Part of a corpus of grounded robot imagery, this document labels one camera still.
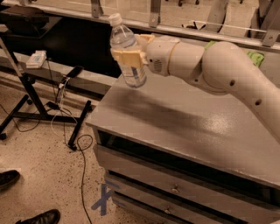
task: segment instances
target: white bottle cap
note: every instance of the white bottle cap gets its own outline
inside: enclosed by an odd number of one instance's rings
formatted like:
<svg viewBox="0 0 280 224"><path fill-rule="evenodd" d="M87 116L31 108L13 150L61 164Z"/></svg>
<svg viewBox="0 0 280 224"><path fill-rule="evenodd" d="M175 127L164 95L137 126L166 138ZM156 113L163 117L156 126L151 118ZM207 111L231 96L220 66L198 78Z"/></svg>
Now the white bottle cap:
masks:
<svg viewBox="0 0 280 224"><path fill-rule="evenodd" d="M120 25L123 22L122 16L120 13L115 13L109 16L108 20L110 21L111 26Z"/></svg>

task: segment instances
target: drawer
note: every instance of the drawer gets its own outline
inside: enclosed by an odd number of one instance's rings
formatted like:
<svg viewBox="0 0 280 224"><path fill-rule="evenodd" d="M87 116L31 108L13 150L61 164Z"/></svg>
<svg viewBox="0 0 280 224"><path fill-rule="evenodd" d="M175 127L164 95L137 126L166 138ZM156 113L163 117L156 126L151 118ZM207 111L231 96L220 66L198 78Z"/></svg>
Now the drawer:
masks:
<svg viewBox="0 0 280 224"><path fill-rule="evenodd" d="M140 214L143 217L146 217L151 221L155 221L158 224L190 224L190 222L171 217L166 213L162 213L152 207L146 206L143 203L130 199L117 192L112 194L112 200L119 207L122 207L133 213Z"/></svg>
<svg viewBox="0 0 280 224"><path fill-rule="evenodd" d="M137 185L126 179L111 175L108 171L105 175L105 181L107 186L115 192L124 194L134 200L143 202L151 207L161 210L166 214L177 216L185 221L201 224L233 223L211 213L202 211L197 207L163 195L162 193L152 191L144 186Z"/></svg>
<svg viewBox="0 0 280 224"><path fill-rule="evenodd" d="M237 192L230 192L101 145L98 145L95 154L100 166L107 170L176 194L242 221L265 224L280 220L277 207Z"/></svg>

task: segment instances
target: drawer knob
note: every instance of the drawer knob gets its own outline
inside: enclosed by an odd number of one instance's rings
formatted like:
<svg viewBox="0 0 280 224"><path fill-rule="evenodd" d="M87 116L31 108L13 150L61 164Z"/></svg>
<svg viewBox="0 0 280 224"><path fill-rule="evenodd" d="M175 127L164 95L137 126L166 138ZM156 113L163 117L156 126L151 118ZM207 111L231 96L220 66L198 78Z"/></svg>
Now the drawer knob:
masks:
<svg viewBox="0 0 280 224"><path fill-rule="evenodd" d="M166 213L166 214L171 214L172 212L170 211L170 208L169 207L167 207L165 210L164 210L164 212Z"/></svg>
<svg viewBox="0 0 280 224"><path fill-rule="evenodd" d="M179 193L180 193L180 191L178 190L178 186L177 186L177 185L175 185L175 186L171 189L171 192L172 192L172 193L179 194Z"/></svg>

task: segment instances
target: plastic bottle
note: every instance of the plastic bottle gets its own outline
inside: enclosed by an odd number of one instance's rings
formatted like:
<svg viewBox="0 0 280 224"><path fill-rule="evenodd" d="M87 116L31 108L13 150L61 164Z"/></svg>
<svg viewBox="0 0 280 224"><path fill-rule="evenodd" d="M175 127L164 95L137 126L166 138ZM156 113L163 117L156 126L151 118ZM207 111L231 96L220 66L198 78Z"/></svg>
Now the plastic bottle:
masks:
<svg viewBox="0 0 280 224"><path fill-rule="evenodd" d="M123 19L119 13L113 14L109 17L112 26L110 45L112 48L120 49L129 46L137 45L137 41L133 31L123 25ZM126 84L131 88L139 88L146 82L146 74L144 68L135 68L126 66L118 62L122 70L123 78Z"/></svg>

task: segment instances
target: black shoe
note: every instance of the black shoe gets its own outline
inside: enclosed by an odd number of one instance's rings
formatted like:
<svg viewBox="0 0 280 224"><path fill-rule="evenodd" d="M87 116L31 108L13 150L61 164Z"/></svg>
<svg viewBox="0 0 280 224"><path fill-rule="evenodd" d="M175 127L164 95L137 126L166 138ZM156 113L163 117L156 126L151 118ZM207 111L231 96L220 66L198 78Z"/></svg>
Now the black shoe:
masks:
<svg viewBox="0 0 280 224"><path fill-rule="evenodd" d="M52 209L29 220L20 220L16 224L58 224L59 220L60 211L57 209Z"/></svg>
<svg viewBox="0 0 280 224"><path fill-rule="evenodd" d="M0 191L15 184L19 179L18 171L5 171L0 173Z"/></svg>

